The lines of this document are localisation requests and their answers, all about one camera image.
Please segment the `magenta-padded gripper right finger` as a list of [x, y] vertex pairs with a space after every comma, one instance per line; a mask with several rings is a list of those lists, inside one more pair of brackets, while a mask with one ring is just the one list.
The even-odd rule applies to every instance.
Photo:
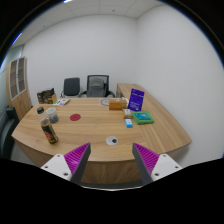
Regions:
[[137, 143], [133, 144], [132, 153], [144, 185], [182, 169], [168, 154], [157, 154]]

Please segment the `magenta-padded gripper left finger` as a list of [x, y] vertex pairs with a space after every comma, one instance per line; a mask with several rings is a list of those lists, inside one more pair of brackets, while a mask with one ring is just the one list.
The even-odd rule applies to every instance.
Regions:
[[90, 144], [86, 143], [65, 155], [56, 154], [42, 166], [42, 169], [79, 185], [90, 153]]

